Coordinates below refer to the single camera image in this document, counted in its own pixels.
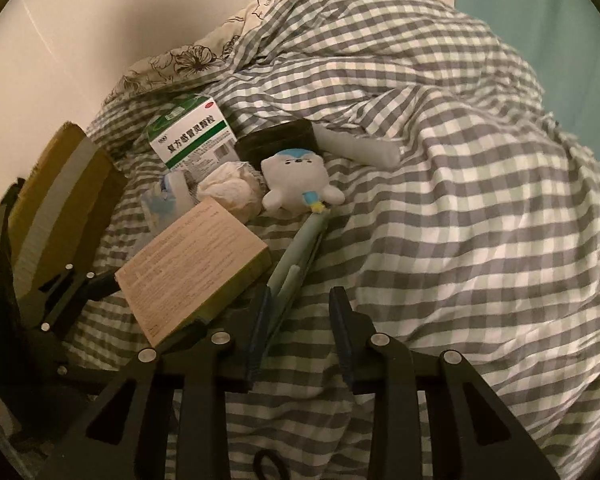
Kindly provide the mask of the grey checkered bed sheet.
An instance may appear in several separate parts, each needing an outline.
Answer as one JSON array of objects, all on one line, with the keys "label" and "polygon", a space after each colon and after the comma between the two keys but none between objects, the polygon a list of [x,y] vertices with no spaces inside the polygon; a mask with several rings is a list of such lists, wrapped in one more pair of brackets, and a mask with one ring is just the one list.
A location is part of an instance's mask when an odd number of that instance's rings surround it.
[{"label": "grey checkered bed sheet", "polygon": [[528,63],[439,0],[286,0],[223,68],[102,104],[87,135],[128,185],[96,266],[147,232],[163,174],[145,129],[187,93],[238,136],[307,119],[390,140],[381,171],[327,156],[346,200],[250,393],[227,399],[230,468],[262,448],[296,479],[362,479],[373,400],[338,372],[328,294],[410,348],[454,348],[564,479],[600,450],[600,162],[544,108]]}]

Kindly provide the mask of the blue floral tissue pack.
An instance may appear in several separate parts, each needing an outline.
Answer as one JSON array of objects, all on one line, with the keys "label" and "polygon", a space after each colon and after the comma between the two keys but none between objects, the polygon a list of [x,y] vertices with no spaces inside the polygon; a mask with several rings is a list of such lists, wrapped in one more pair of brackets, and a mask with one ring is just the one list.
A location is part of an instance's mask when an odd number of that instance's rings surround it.
[{"label": "blue floral tissue pack", "polygon": [[189,183],[186,171],[170,171],[140,196],[140,206],[152,235],[158,235],[193,208],[195,196]]}]

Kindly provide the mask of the floral patterned pillow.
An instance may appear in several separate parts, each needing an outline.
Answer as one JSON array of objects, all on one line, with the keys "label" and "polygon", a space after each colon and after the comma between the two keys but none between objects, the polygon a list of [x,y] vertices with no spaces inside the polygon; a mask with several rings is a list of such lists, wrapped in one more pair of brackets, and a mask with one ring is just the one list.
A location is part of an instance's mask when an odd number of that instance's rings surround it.
[{"label": "floral patterned pillow", "polygon": [[109,92],[104,105],[181,84],[223,68],[238,41],[259,28],[286,0],[254,0],[192,44],[142,58],[131,65]]}]

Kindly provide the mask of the white plush toy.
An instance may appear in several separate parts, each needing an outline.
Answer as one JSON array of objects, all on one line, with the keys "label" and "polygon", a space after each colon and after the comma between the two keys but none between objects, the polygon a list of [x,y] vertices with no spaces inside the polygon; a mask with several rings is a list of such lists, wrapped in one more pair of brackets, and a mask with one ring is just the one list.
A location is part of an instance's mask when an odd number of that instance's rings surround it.
[{"label": "white plush toy", "polygon": [[330,183],[323,157],[304,148],[287,148],[263,159],[261,171],[268,186],[262,198],[267,212],[285,211],[294,216],[321,212],[346,199]]}]

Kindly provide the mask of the green curtain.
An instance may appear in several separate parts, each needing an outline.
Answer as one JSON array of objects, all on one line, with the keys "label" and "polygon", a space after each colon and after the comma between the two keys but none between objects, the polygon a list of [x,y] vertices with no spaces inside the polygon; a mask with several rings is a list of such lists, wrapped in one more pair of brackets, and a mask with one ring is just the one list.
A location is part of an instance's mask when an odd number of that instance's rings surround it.
[{"label": "green curtain", "polygon": [[591,0],[455,0],[517,49],[563,129],[600,160],[600,12]]}]

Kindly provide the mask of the black small pouch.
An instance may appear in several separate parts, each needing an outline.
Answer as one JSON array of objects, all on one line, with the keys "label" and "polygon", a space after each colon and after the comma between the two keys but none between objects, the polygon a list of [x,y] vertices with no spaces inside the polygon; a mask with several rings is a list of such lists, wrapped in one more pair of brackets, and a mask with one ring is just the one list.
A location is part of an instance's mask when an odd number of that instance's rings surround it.
[{"label": "black small pouch", "polygon": [[280,151],[302,150],[318,153],[312,124],[306,119],[284,122],[273,127],[253,131],[239,138],[234,150],[242,162],[248,162],[257,171],[261,162]]}]

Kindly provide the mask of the green 999 medicine box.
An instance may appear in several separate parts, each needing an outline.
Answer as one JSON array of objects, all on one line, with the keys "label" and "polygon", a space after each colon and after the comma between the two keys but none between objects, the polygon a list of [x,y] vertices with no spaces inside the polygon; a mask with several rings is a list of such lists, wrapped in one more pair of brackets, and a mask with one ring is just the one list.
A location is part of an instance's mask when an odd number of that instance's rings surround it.
[{"label": "green 999 medicine box", "polygon": [[236,136],[211,96],[181,96],[145,132],[166,168],[187,171],[197,182],[226,162],[239,159]]}]

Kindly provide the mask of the white tissue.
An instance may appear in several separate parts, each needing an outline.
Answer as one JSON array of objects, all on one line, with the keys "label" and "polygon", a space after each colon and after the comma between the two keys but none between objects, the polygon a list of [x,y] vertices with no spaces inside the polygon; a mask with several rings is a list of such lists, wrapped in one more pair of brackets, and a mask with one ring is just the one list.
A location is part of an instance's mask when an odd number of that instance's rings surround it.
[{"label": "white tissue", "polygon": [[260,214],[264,177],[249,162],[226,162],[197,185],[197,198],[213,198],[242,223]]}]

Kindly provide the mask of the cardboard box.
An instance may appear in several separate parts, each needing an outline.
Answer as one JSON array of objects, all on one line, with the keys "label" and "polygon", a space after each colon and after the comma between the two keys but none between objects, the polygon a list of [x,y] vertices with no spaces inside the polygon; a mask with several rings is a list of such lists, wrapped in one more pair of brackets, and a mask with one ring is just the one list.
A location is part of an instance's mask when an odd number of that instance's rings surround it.
[{"label": "cardboard box", "polygon": [[44,316],[41,288],[70,264],[92,270],[128,180],[108,153],[66,122],[46,145],[9,214],[15,295],[24,325]]}]

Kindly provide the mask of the brown box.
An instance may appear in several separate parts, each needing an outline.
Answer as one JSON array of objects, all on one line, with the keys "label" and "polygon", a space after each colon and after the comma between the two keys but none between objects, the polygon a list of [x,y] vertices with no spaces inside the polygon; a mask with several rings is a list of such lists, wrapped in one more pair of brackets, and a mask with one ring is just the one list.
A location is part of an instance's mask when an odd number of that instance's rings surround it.
[{"label": "brown box", "polygon": [[212,198],[162,231],[116,272],[146,339],[213,321],[270,267],[268,244]]}]

